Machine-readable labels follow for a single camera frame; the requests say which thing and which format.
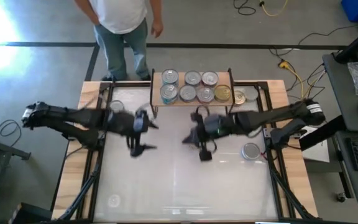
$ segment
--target wooden shelf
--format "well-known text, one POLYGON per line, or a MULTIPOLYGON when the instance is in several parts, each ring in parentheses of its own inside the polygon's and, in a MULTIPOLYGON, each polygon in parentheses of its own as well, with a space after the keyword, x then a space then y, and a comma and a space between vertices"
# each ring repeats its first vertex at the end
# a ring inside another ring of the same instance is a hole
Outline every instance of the wooden shelf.
MULTIPOLYGON (((232 78, 230 77, 230 73, 229 72, 217 72, 218 77, 219 77, 219 81, 218 81, 218 85, 227 85, 228 87, 230 87, 231 89, 231 94, 233 96, 233 86, 232 86, 232 78)), ((163 83, 162 83, 162 73, 161 72, 156 72, 153 74, 153 80, 152 80, 152 97, 150 97, 150 104, 152 106, 199 106, 199 105, 205 105, 205 106, 231 106, 234 103, 233 97, 230 97, 229 100, 227 100, 226 102, 218 102, 215 99, 210 102, 209 104, 202 104, 200 103, 197 99, 195 99, 192 102, 184 102, 182 101, 179 97, 176 100, 176 102, 174 102, 173 104, 170 105, 166 105, 162 102, 161 99, 161 94, 160 94, 160 89, 162 87, 163 83)), ((185 85, 185 72, 179 72, 179 84, 178 84, 178 92, 180 90, 181 87, 183 87, 185 85)), ((198 87, 196 87, 196 89, 200 89, 204 87, 203 85, 200 85, 198 87)))

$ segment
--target black floor stripe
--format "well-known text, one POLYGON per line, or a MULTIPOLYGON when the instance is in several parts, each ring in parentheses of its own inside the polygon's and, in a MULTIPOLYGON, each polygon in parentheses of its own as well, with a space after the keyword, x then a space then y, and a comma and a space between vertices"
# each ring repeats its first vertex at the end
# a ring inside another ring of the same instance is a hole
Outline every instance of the black floor stripe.
MULTIPOLYGON (((0 46, 10 47, 95 47, 95 42, 4 42, 0 46)), ((148 48, 187 49, 300 49, 300 50, 342 50, 346 45, 286 45, 286 44, 182 44, 148 43, 148 48)))
POLYGON ((6 47, 94 47, 96 42, 3 42, 6 47))
POLYGON ((96 64, 96 60, 98 59, 99 50, 100 50, 99 45, 96 45, 93 49, 91 60, 89 61, 88 70, 86 71, 86 76, 84 80, 86 82, 92 80, 93 70, 96 64))

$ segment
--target jeans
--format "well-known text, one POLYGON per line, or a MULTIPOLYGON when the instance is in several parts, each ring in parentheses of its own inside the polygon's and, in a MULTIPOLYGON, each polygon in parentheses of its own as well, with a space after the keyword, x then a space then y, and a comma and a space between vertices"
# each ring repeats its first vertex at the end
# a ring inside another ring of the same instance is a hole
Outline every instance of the jeans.
POLYGON ((146 19, 132 32, 128 34, 113 34, 102 25, 94 27, 96 40, 107 59, 109 76, 117 81, 127 78, 127 67, 124 58, 124 40, 134 51, 136 74, 141 78, 149 75, 146 64, 146 19))

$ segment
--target concrete floor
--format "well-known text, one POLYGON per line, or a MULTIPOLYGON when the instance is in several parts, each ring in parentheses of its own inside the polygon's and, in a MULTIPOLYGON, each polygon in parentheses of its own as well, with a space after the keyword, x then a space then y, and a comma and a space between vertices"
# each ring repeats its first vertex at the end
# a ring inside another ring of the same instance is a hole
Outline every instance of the concrete floor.
MULTIPOLYGON (((272 13, 283 1, 267 1, 272 13)), ((340 0, 289 1, 286 11, 267 17, 258 7, 253 16, 240 16, 232 1, 164 1, 165 31, 158 43, 215 44, 297 44, 310 32, 330 32, 352 25, 344 15, 340 0)), ((358 36, 357 28, 340 30, 329 37, 313 36, 304 44, 346 45, 358 36)), ((0 0, 0 42, 94 42, 91 23, 73 1, 0 0)), ((93 49, 90 47, 0 47, 0 123, 20 121, 24 108, 36 101, 76 107, 93 49)), ((302 78, 306 78, 329 50, 294 50, 285 56, 302 78)), ((128 72, 134 75, 131 51, 126 50, 128 72)), ((236 80, 284 79, 289 87, 293 75, 277 68, 279 59, 268 50, 149 49, 148 63, 157 71, 225 71, 231 67, 236 80)), ((102 52, 96 61, 92 80, 106 74, 102 52)), ((328 120, 339 114, 330 83, 316 97, 328 120)), ((299 96, 299 86, 291 95, 299 96)), ((2 139, 9 144, 12 139, 2 139)), ((0 220, 10 217, 19 202, 50 209, 67 141, 55 131, 23 129, 16 147, 32 153, 25 162, 13 158, 0 187, 0 220)), ((332 193, 342 191, 335 174, 310 174, 318 212, 327 220, 358 222, 355 200, 337 203, 332 193)))

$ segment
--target wooden board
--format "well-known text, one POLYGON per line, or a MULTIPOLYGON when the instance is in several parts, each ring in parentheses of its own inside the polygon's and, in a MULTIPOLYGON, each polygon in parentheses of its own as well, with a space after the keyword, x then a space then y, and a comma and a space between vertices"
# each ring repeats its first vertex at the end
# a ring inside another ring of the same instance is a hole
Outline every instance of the wooden board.
MULTIPOLYGON (((230 74, 228 72, 218 72, 217 74, 219 77, 219 81, 216 86, 227 85, 228 87, 230 87, 230 89, 232 89, 231 82, 230 82, 230 74)), ((179 72, 178 92, 179 92, 180 88, 184 85, 185 85, 185 72, 179 72)), ((201 104, 198 100, 186 103, 179 98, 176 100, 176 102, 174 102, 174 104, 166 105, 162 102, 162 99, 161 99, 160 89, 162 86, 163 86, 162 73, 161 72, 154 73, 153 74, 153 90, 152 90, 152 93, 153 93, 152 105, 153 106, 199 106, 199 105, 204 105, 204 104, 201 104)), ((208 106, 231 106, 232 104, 233 104, 233 97, 230 97, 230 99, 224 103, 213 100, 212 102, 210 102, 207 105, 208 106)))
MULTIPOLYGON (((273 108, 278 108, 289 104, 283 80, 258 81, 268 83, 270 99, 272 101, 273 108)), ((244 80, 243 82, 257 82, 257 80, 244 80)), ((98 94, 99 86, 100 82, 84 82, 79 107, 82 107, 82 105, 98 94)), ((282 121, 277 123, 277 126, 280 128, 287 123, 288 121, 282 121)), ((289 145, 295 147, 300 146, 299 141, 295 139, 290 140, 289 145)), ((77 142, 71 142, 68 147, 68 152, 71 152, 78 147, 79 144, 77 142)), ((53 208, 52 218, 58 218, 61 214, 63 214, 63 212, 68 208, 68 206, 70 206, 70 204, 74 201, 75 197, 80 192, 86 155, 87 151, 80 151, 70 156, 69 159, 65 161, 63 165, 63 173, 58 186, 58 194, 53 208)), ((313 193, 311 191, 302 152, 298 149, 287 147, 283 150, 283 156, 285 161, 285 168, 287 170, 288 181, 290 182, 292 192, 302 203, 302 205, 305 206, 305 208, 312 215, 317 217, 318 213, 314 203, 313 193)), ((288 217, 289 214, 287 209, 287 201, 281 189, 279 190, 279 194, 280 200, 282 201, 284 216, 288 217)), ((86 200, 86 202, 87 203, 85 208, 89 208, 89 200, 86 200)))

